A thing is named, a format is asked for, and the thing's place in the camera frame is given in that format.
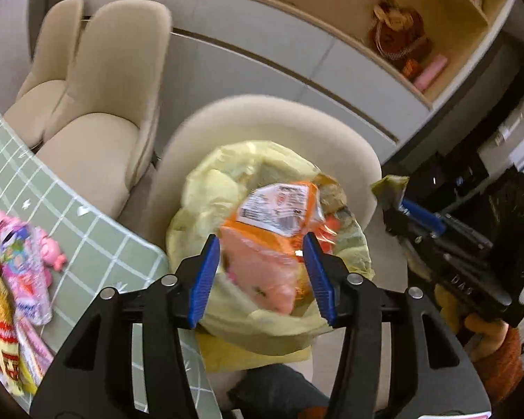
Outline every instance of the green tablecloth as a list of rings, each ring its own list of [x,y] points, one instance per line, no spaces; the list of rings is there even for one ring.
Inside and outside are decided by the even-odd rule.
[[[15,135],[0,115],[0,210],[42,227],[63,249],[69,263],[53,272],[49,288],[53,319],[40,330],[57,351],[104,287],[140,290],[168,272],[162,250],[117,224],[62,183]],[[136,407],[146,411],[142,328],[135,324],[132,374]],[[205,376],[196,339],[180,332],[190,390],[201,419],[220,418]],[[20,398],[28,410],[31,396]]]

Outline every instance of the chair backrest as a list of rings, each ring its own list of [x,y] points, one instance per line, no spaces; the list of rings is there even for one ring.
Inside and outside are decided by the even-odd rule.
[[[33,64],[16,100],[41,83],[66,80],[78,45],[84,0],[55,4],[41,24]]]
[[[295,102],[245,95],[212,103],[175,132],[160,161],[148,200],[146,238],[165,248],[165,232],[180,208],[187,175],[215,148],[247,140],[270,140],[292,149],[334,177],[362,228],[376,200],[370,185],[381,177],[371,146],[337,119]]]
[[[151,122],[171,30],[171,13],[155,1],[119,0],[100,8],[81,35],[45,142],[89,113],[112,114],[138,128]]]

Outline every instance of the person's leg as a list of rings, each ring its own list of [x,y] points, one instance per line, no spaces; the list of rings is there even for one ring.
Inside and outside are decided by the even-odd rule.
[[[303,375],[282,364],[248,370],[228,395],[245,419],[297,419],[300,411],[329,403]]]

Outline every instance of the cabinet drawer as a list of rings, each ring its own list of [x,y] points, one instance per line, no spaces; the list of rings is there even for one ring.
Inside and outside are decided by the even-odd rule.
[[[304,20],[252,0],[199,0],[193,32],[224,41],[310,77],[334,38]]]
[[[406,87],[346,43],[336,40],[312,80],[407,140],[429,115]]]
[[[384,163],[396,151],[396,144],[376,127],[315,89],[306,87],[298,101],[347,124],[373,147],[380,163]]]
[[[303,86],[297,79],[249,57],[173,34],[160,93],[155,150],[160,155],[176,128],[211,102],[240,94],[266,94],[294,101]]]

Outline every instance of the blue gripper pad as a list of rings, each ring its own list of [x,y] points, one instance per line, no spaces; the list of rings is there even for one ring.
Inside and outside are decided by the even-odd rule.
[[[333,326],[337,319],[334,288],[324,270],[324,253],[316,236],[308,233],[303,238],[303,259],[311,281],[314,299],[319,306],[320,316]]]
[[[215,235],[210,235],[200,254],[201,265],[198,275],[190,288],[188,324],[191,329],[196,327],[196,324],[204,315],[213,279],[219,265],[219,252],[219,239]]]
[[[400,210],[405,211],[409,217],[419,222],[429,231],[434,232],[437,236],[441,236],[446,231],[446,225],[440,217],[410,200],[403,200]]]

